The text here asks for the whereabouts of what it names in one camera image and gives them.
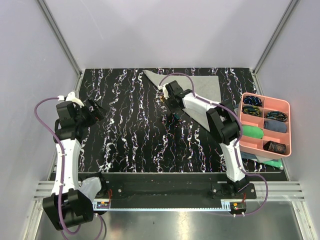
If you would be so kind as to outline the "grey cloth napkin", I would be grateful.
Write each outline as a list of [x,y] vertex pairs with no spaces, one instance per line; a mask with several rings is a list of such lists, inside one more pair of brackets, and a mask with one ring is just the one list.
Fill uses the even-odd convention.
[[165,75],[154,73],[150,70],[144,70],[144,74],[156,86],[168,85],[170,82],[177,81],[181,88],[185,91],[194,87],[195,93],[189,93],[183,99],[186,108],[183,109],[191,118],[198,122],[207,131],[210,130],[206,112],[214,105],[222,102],[221,90],[218,76],[184,76],[184,75]]

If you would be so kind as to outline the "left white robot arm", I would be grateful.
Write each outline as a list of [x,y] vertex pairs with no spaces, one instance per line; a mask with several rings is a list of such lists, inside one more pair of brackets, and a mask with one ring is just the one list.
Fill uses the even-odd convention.
[[91,222],[94,199],[108,193],[100,173],[79,183],[78,160],[84,130],[104,119],[104,110],[92,99],[81,101],[75,96],[59,97],[56,105],[53,140],[57,150],[57,170],[49,197],[42,201],[43,209],[58,231]]

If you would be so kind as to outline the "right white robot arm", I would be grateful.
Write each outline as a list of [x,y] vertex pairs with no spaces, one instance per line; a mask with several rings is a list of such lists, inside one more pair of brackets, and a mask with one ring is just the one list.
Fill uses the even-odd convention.
[[191,89],[183,90],[177,81],[166,83],[158,89],[163,101],[172,113],[178,110],[193,110],[206,116],[208,128],[214,141],[219,143],[226,164],[227,183],[223,184],[219,196],[239,198],[249,185],[241,162],[241,126],[233,106],[199,96]]

